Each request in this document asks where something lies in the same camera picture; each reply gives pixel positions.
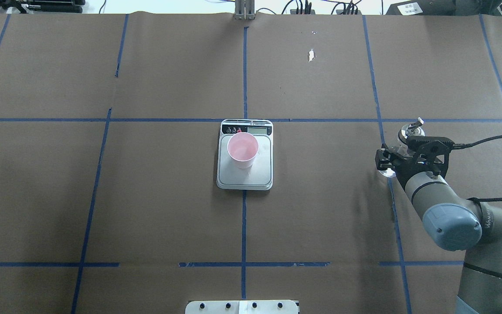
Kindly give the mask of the clear glass sauce bottle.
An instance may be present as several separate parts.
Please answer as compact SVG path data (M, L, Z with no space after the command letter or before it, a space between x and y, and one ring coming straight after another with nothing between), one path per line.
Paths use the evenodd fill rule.
M397 138L390 146L382 147L384 153L395 152L404 157L411 157L413 152L407 147L406 139L410 136L424 137L426 134L422 126L424 120L418 117L414 123L403 125L401 130L397 133Z

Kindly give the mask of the pink cup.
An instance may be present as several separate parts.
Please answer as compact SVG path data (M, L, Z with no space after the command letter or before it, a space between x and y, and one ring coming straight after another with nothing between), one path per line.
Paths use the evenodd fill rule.
M258 155L259 143L251 133L235 133L227 143L227 151L236 167L247 169Z

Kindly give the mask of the silver kitchen scale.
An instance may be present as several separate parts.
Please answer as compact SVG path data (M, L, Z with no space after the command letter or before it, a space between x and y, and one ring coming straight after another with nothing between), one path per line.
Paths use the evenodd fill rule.
M239 169L227 151L235 133L251 133L259 143L252 166ZM225 119L221 122L217 154L217 186L222 189L266 191L273 185L273 123L262 119Z

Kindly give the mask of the black box with label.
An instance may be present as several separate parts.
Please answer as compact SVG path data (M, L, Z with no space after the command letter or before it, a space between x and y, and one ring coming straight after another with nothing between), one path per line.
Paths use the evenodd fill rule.
M455 11L453 0L407 0L391 4L385 15L453 16Z

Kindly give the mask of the brown paper table cover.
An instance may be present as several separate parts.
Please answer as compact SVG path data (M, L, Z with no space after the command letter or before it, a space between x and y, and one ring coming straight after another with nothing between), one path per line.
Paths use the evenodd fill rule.
M452 313L374 165L417 117L502 134L502 17L0 14L0 313ZM273 123L269 190L217 186L225 119Z

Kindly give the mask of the black folded tripod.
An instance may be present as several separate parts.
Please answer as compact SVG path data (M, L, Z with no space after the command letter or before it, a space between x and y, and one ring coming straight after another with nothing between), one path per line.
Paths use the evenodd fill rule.
M30 12L82 13L85 0L0 0L0 7L15 8L21 14Z

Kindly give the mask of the aluminium frame post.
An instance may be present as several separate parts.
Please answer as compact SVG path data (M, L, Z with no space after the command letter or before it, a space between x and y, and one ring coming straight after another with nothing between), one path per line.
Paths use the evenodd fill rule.
M234 0L235 20L255 20L255 0Z

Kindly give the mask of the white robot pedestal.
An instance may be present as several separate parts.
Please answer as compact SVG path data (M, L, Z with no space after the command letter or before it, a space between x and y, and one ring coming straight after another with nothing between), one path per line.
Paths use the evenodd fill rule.
M299 314L296 300L194 300L186 314Z

